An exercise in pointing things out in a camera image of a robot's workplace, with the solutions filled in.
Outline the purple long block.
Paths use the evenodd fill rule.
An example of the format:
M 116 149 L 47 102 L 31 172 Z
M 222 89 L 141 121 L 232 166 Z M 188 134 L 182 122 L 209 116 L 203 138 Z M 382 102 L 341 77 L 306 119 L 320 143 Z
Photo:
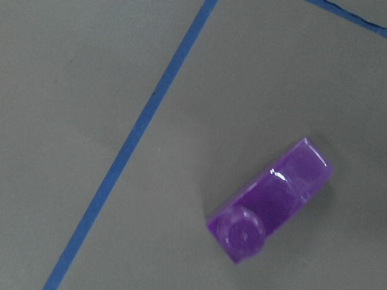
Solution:
M 241 263 L 257 255 L 332 173 L 331 164 L 304 137 L 214 210 L 206 227 L 230 259 Z

